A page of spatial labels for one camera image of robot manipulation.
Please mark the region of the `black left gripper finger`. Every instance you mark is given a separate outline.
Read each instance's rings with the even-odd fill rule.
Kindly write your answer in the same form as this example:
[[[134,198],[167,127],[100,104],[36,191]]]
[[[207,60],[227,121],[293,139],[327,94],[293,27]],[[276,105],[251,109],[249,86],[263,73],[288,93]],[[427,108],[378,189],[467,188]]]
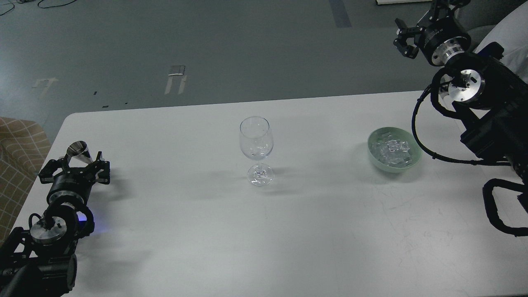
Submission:
[[[70,157],[49,160],[38,173],[41,184],[52,184],[60,175],[68,173],[70,161]]]
[[[80,174],[90,184],[108,185],[111,182],[111,164],[104,160],[103,152],[99,151],[94,162],[83,168]]]

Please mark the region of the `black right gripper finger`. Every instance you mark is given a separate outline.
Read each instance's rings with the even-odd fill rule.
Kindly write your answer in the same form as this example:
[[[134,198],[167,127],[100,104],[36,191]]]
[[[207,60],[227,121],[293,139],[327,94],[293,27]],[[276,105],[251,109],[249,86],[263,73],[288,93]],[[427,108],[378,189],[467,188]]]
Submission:
[[[408,40],[416,36],[420,36],[424,32],[424,27],[415,25],[414,27],[407,27],[403,19],[395,19],[396,26],[398,27],[397,37],[394,39],[394,46],[401,53],[403,57],[415,59],[419,52],[419,47],[410,45]]]
[[[430,26],[440,19],[453,17],[457,9],[466,6],[470,0],[432,0],[430,9],[417,22],[417,26]]]

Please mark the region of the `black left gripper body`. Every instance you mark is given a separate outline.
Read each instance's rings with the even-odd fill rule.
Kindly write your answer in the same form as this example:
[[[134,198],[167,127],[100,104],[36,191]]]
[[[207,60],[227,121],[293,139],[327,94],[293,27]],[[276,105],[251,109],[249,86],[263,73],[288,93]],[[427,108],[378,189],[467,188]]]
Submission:
[[[50,205],[60,197],[72,196],[75,201],[87,205],[96,177],[97,173],[94,171],[80,167],[70,168],[56,175],[46,175],[47,184],[52,185],[47,194],[47,203]]]

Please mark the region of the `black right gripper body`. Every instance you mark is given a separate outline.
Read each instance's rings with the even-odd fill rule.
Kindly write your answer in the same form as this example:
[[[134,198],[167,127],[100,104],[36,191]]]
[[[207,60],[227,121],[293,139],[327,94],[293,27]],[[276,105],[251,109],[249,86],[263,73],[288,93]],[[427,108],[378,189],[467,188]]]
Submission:
[[[455,54],[467,51],[471,37],[454,17],[432,21],[429,17],[417,23],[417,46],[432,66],[443,66]]]

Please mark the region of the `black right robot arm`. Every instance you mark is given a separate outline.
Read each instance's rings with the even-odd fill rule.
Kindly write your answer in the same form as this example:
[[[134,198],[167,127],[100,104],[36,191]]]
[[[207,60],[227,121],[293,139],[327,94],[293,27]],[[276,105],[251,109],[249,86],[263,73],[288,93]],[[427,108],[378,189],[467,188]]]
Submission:
[[[509,166],[521,183],[490,179],[483,185],[483,202],[490,223],[499,231],[524,237],[526,227],[509,227],[499,217],[494,188],[518,192],[527,209],[527,84],[500,62],[504,48],[492,42],[475,53],[471,37],[456,19],[457,9],[467,0],[434,0],[417,24],[407,26],[397,18],[394,46],[402,56],[414,59],[419,52],[427,62],[439,66],[428,87],[417,99],[411,120],[412,135],[419,147],[433,159],[448,163]],[[460,120],[465,127],[460,141],[477,160],[443,156],[421,143],[416,117],[426,96],[445,117]]]

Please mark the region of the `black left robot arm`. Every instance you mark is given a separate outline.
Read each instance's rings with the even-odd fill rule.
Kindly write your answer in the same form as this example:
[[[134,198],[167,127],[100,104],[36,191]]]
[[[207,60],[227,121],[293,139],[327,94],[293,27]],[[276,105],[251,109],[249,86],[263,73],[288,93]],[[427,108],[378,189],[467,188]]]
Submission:
[[[2,297],[62,297],[77,277],[78,241],[94,232],[87,202],[95,184],[111,182],[111,164],[98,152],[68,152],[38,173],[51,184],[43,214],[31,214],[28,229],[13,228],[1,246]]]

